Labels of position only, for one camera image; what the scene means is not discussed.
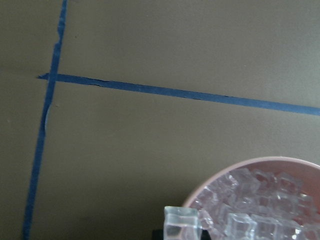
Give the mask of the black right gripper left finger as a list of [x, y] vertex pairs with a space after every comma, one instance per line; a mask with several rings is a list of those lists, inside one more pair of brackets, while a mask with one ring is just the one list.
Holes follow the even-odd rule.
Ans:
[[164, 240], [163, 229], [154, 229], [152, 231], [152, 240]]

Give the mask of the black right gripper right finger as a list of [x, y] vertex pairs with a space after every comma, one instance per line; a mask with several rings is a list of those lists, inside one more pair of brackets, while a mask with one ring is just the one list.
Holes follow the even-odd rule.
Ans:
[[201, 240], [210, 240], [210, 235], [207, 230], [202, 230]]

